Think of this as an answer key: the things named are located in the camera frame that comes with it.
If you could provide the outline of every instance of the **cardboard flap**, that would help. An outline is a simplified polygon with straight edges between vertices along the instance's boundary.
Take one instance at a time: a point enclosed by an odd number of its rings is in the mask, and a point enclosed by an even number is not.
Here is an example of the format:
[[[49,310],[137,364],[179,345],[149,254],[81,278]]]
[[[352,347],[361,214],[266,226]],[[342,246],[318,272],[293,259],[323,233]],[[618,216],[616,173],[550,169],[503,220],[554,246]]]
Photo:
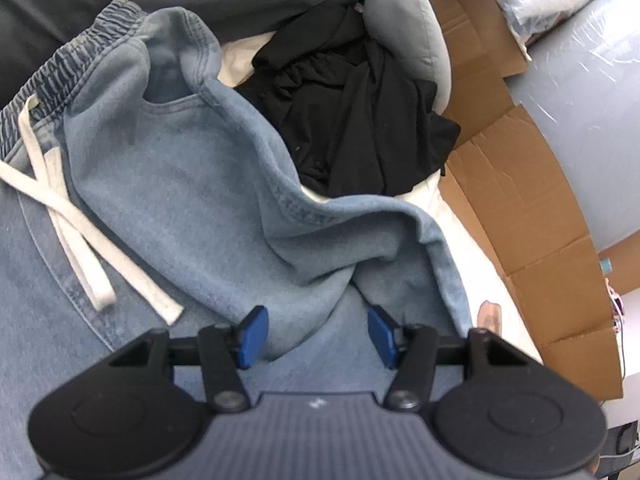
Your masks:
[[[522,74],[527,58],[509,30],[495,0],[458,0],[480,36],[482,45],[497,66],[500,76]]]
[[[452,65],[444,115],[462,127],[440,180],[443,199],[503,277],[545,365],[598,400],[617,398],[609,295],[560,165],[502,80],[523,67],[513,45],[493,44],[506,24],[493,0],[430,2]]]
[[[596,400],[622,397],[618,344],[610,323],[540,349],[545,366]]]
[[[456,149],[449,167],[507,274],[588,236],[554,154],[522,107]]]
[[[441,177],[438,184],[440,189],[440,195],[442,199],[449,205],[453,213],[462,222],[471,237],[482,249],[482,252],[491,260],[494,264],[495,270],[498,275],[504,280],[505,273],[502,268],[502,264],[498,259],[498,255],[495,253],[494,246],[491,244],[489,237],[484,232],[482,224],[478,220],[478,216],[474,212],[469,200],[462,192],[460,185],[450,172],[448,165],[445,165],[446,176]]]
[[[444,116],[460,125],[460,146],[513,108],[513,101],[459,1],[429,1],[449,49],[452,86]]]
[[[640,231],[602,251],[599,256],[611,261],[609,284],[618,294],[640,288]]]

